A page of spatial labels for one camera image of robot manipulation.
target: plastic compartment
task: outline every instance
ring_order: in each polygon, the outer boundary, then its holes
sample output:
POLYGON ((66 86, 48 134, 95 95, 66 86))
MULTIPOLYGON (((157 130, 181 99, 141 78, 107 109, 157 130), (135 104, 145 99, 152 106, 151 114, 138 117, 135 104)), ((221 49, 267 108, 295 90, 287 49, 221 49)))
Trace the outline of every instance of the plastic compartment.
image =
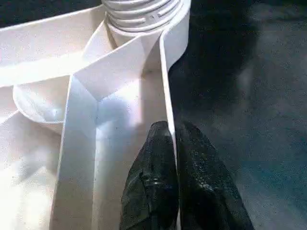
POLYGON ((167 70, 187 46, 183 2, 150 33, 110 32, 103 6, 0 30, 0 86, 14 84, 0 88, 12 105, 0 123, 3 229, 118 229, 151 124, 167 120, 174 137, 167 70))
POLYGON ((167 72, 186 49, 189 6, 162 35, 138 36, 71 77, 51 230, 118 229, 128 170, 151 124, 167 120, 175 139, 167 72))
MULTIPOLYGON (((0 29, 0 87, 66 76, 85 66, 91 46, 84 48, 104 18, 101 5, 0 29)), ((101 40, 102 56, 114 44, 107 36, 101 40)))
POLYGON ((60 135, 16 111, 0 124, 0 136, 1 229, 46 230, 60 135))

